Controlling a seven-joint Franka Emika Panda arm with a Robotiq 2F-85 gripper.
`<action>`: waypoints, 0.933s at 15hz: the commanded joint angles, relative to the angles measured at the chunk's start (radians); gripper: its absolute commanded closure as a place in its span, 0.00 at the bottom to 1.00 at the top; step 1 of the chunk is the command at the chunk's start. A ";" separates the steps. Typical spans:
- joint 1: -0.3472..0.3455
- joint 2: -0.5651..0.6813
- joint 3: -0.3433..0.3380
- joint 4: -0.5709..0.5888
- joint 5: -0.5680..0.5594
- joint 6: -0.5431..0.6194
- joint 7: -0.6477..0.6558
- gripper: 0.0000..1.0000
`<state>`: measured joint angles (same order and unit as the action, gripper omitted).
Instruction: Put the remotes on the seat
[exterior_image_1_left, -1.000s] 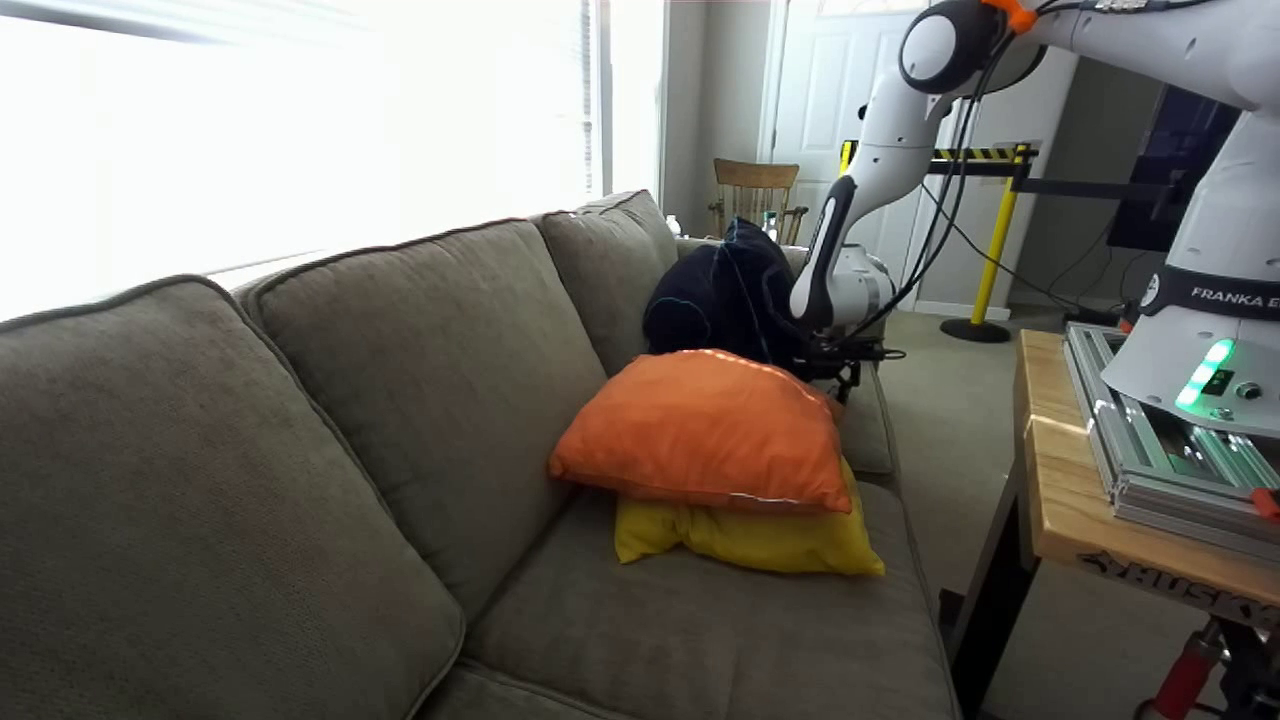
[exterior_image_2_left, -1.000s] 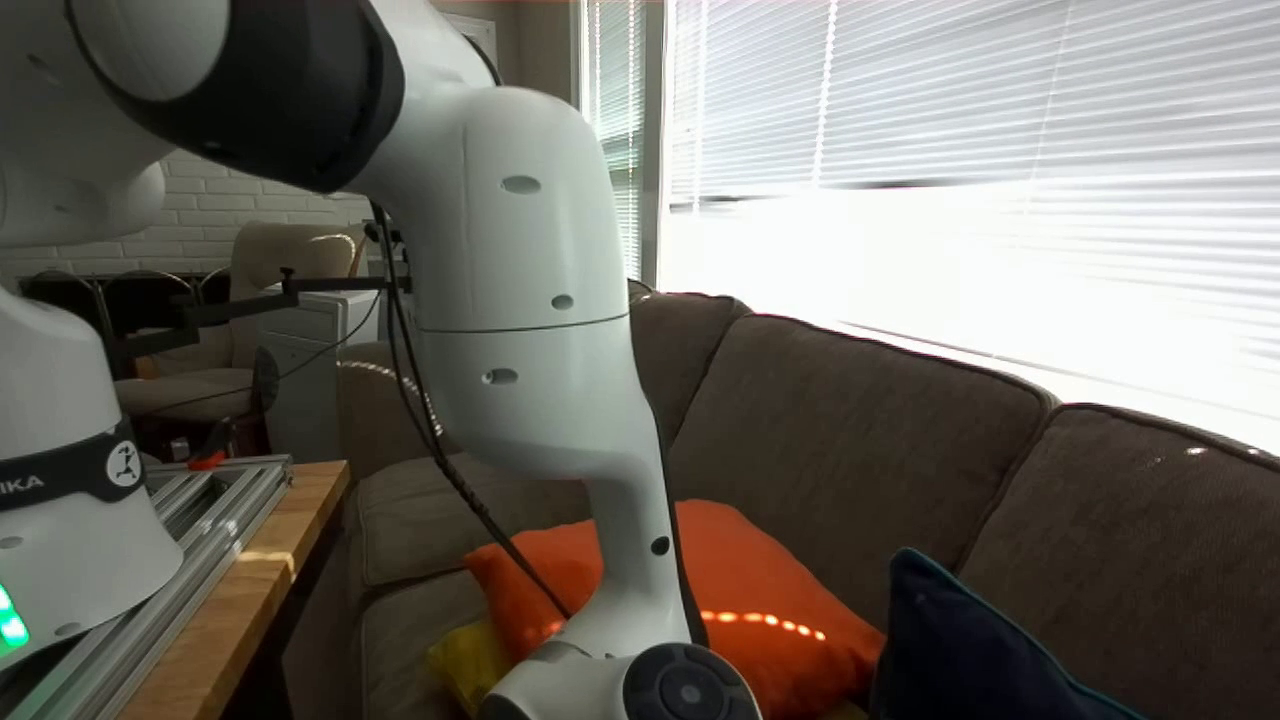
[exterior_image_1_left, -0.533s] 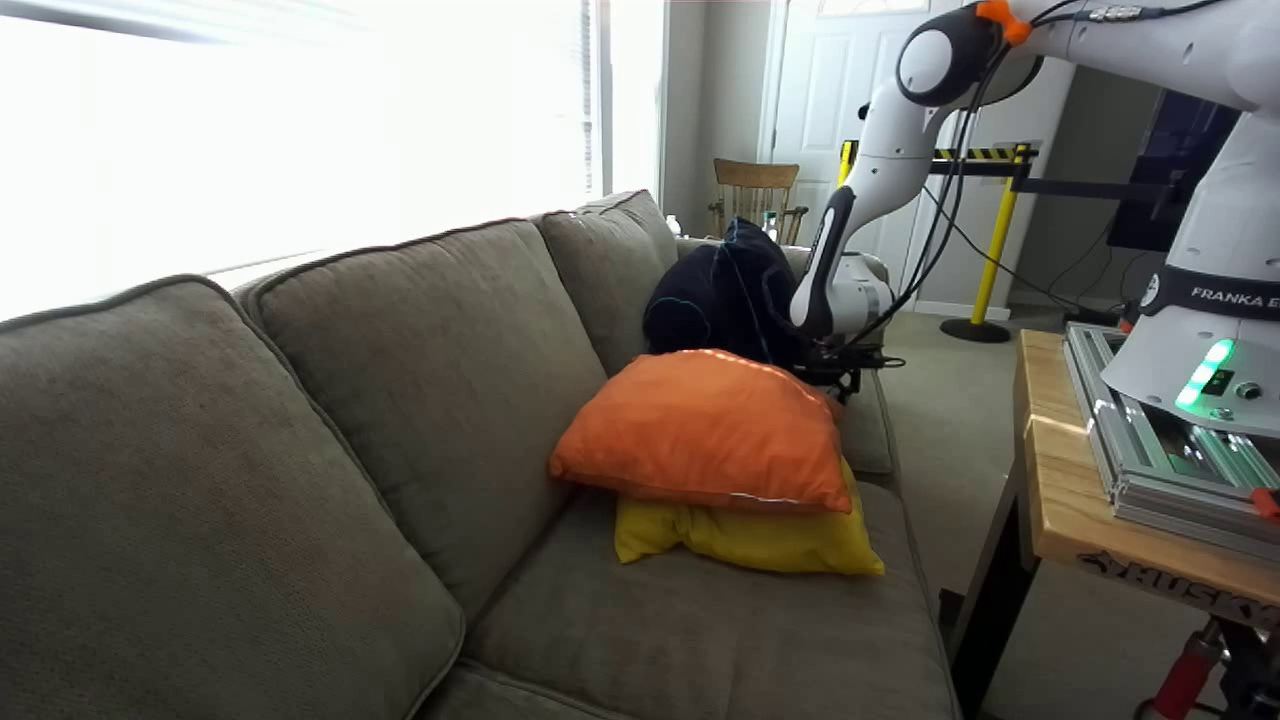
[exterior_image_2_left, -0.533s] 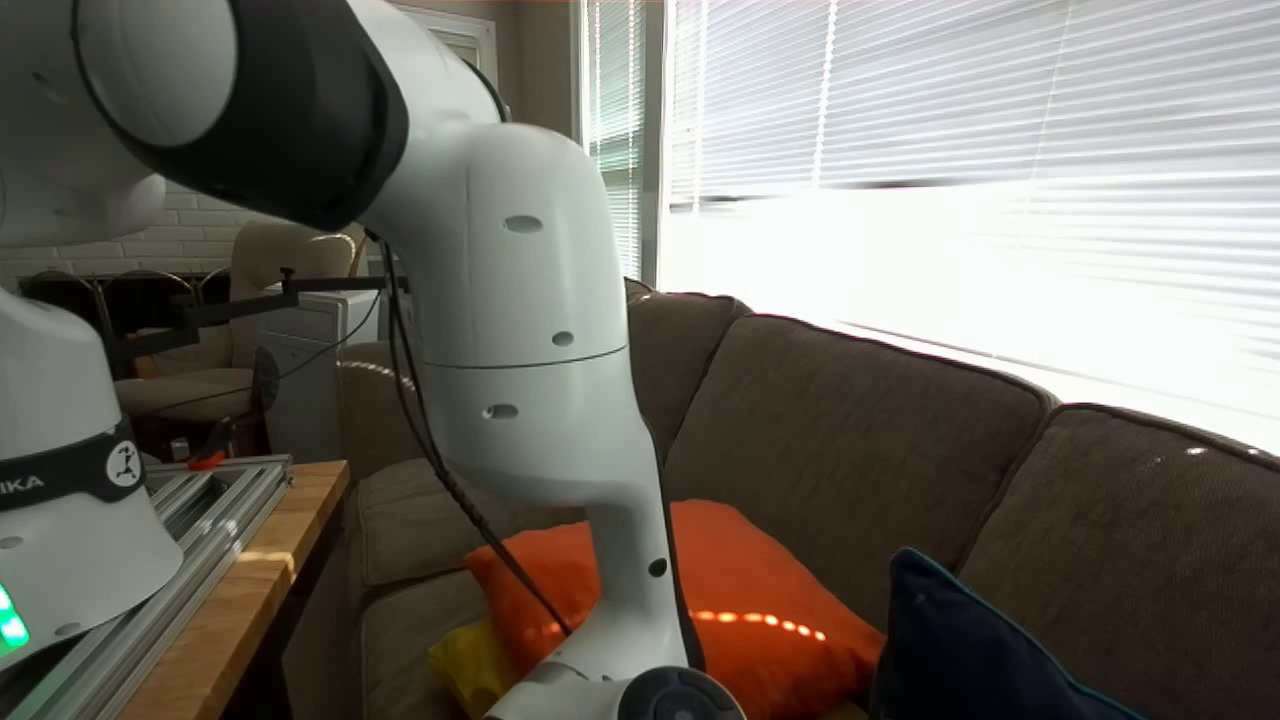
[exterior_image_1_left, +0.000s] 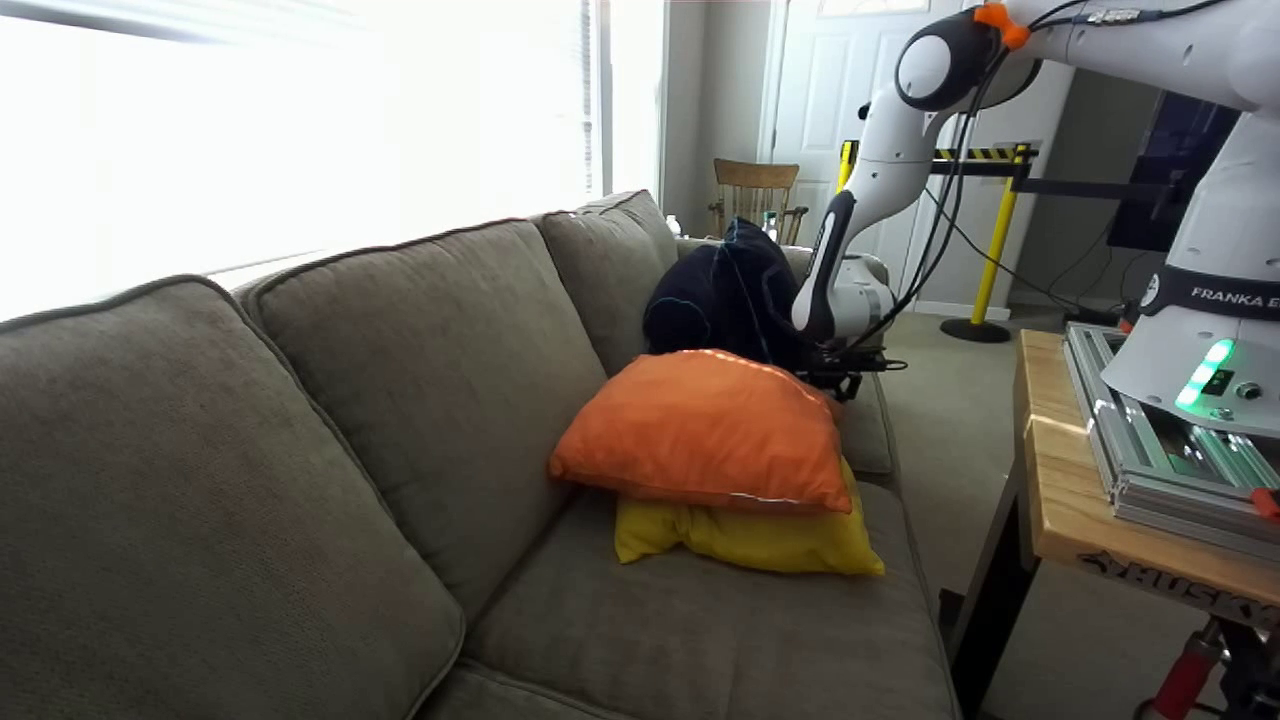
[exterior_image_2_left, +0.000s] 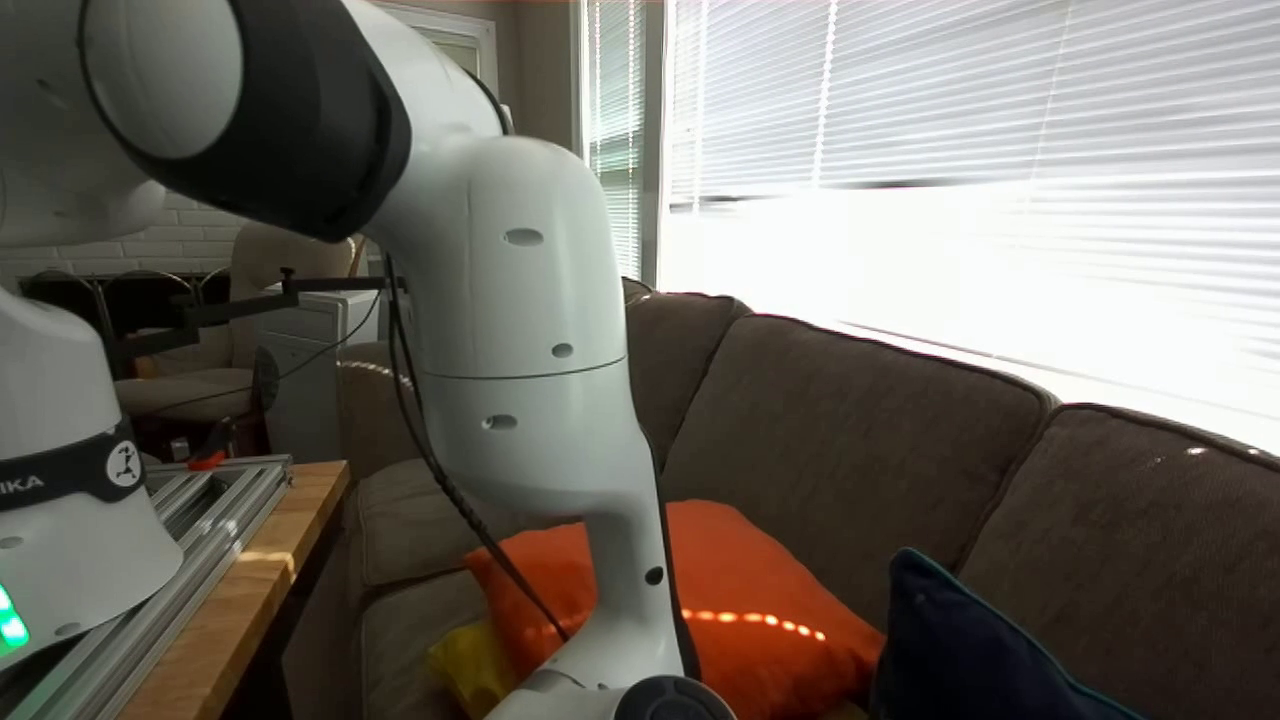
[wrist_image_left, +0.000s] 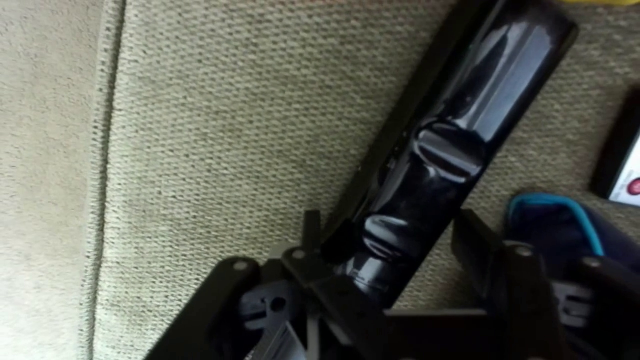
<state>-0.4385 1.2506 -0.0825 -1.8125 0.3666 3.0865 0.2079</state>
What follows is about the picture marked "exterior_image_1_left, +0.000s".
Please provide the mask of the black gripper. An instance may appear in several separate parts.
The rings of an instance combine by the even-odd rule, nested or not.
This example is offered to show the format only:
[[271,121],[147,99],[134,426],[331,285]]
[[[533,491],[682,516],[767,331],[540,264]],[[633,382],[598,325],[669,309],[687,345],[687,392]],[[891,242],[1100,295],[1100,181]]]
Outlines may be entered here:
[[794,376],[811,388],[850,402],[858,382],[872,374],[905,374],[905,362],[891,362],[885,345],[820,345],[807,350]]

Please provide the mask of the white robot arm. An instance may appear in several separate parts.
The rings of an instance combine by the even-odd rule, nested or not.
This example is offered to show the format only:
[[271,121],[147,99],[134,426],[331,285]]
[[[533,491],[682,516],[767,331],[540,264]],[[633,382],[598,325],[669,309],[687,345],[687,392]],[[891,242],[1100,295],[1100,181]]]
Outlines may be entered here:
[[974,0],[919,25],[866,99],[857,167],[826,204],[792,330],[807,345],[865,345],[891,322],[876,276],[858,276],[850,312],[837,306],[839,260],[924,191],[940,129],[987,110],[1006,62],[1057,62],[1236,112],[1100,382],[1201,428],[1274,435],[1280,0]]

